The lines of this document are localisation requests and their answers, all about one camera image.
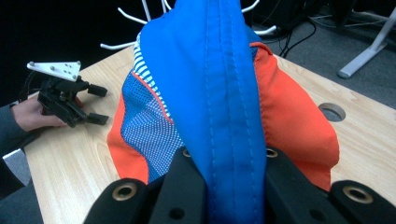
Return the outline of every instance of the orange fabric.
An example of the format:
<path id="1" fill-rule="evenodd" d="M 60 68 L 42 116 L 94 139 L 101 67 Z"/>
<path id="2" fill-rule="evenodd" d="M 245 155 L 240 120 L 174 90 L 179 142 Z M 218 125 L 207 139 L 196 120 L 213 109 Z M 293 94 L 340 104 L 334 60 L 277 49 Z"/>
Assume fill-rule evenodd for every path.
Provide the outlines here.
<path id="1" fill-rule="evenodd" d="M 149 182 L 149 168 L 146 159 L 134 148 L 125 143 L 121 136 L 121 126 L 125 114 L 122 95 L 114 116 L 113 127 L 107 135 L 107 144 L 120 178 L 134 178 Z"/>
<path id="2" fill-rule="evenodd" d="M 330 170 L 338 162 L 334 129 L 309 95 L 277 66 L 263 43 L 254 61 L 262 126 L 267 146 L 281 149 L 316 186 L 329 190 Z"/>

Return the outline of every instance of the sleeve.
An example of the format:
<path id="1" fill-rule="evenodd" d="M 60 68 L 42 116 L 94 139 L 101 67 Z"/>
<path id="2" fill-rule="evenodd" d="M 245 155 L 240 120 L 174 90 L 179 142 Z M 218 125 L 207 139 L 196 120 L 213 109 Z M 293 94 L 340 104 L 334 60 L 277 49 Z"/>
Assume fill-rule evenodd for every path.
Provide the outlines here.
<path id="1" fill-rule="evenodd" d="M 0 107 L 0 155 L 26 146 L 35 139 L 32 133 L 24 131 L 15 121 L 10 108 L 12 105 Z"/>

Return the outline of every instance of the metal grommet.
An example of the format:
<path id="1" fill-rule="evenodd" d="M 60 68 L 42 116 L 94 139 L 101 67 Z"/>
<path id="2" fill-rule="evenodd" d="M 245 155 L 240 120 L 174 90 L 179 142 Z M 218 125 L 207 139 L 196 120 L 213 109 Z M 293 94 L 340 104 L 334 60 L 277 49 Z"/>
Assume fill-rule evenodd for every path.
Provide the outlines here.
<path id="1" fill-rule="evenodd" d="M 116 201 L 125 201 L 134 197 L 136 192 L 137 186 L 135 183 L 124 183 L 113 190 L 113 199 Z"/>
<path id="2" fill-rule="evenodd" d="M 185 157 L 191 157 L 191 155 L 190 155 L 190 153 L 189 153 L 189 151 L 188 151 L 187 149 L 184 149 L 184 150 L 183 150 L 183 155 L 184 155 Z"/>
<path id="3" fill-rule="evenodd" d="M 374 200 L 373 196 L 367 193 L 364 189 L 357 187 L 345 186 L 343 188 L 343 192 L 349 199 L 357 203 L 372 203 Z"/>
<path id="4" fill-rule="evenodd" d="M 277 157 L 277 152 L 271 148 L 267 148 L 267 157 L 269 158 L 275 158 Z"/>

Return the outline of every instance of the human hand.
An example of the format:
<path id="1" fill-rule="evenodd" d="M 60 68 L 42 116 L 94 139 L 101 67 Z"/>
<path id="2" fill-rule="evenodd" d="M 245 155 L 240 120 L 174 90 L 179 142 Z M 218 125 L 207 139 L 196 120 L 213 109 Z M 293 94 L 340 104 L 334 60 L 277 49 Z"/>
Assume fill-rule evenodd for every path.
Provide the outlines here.
<path id="1" fill-rule="evenodd" d="M 82 102 L 77 97 L 76 104 L 82 106 Z M 37 95 L 12 106 L 10 109 L 18 125 L 26 132 L 46 126 L 62 127 L 67 125 L 54 115 L 43 115 L 43 106 L 37 101 Z"/>

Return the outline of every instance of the white table leg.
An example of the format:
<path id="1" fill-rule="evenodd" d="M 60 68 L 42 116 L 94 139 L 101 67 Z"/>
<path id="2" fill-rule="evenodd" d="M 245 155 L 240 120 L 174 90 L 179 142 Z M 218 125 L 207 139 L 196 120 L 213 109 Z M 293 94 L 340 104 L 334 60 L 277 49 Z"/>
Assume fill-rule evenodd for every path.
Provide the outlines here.
<path id="1" fill-rule="evenodd" d="M 349 64 L 347 64 L 344 68 L 337 72 L 339 77 L 349 78 L 358 71 L 362 66 L 364 66 L 368 61 L 370 61 L 381 49 L 383 49 L 387 43 L 384 41 L 387 37 L 389 31 L 392 29 L 393 25 L 396 22 L 396 8 L 393 9 L 392 13 L 389 16 L 389 19 L 382 27 L 378 36 L 375 38 L 373 44 L 362 52 L 358 57 L 352 60 Z"/>

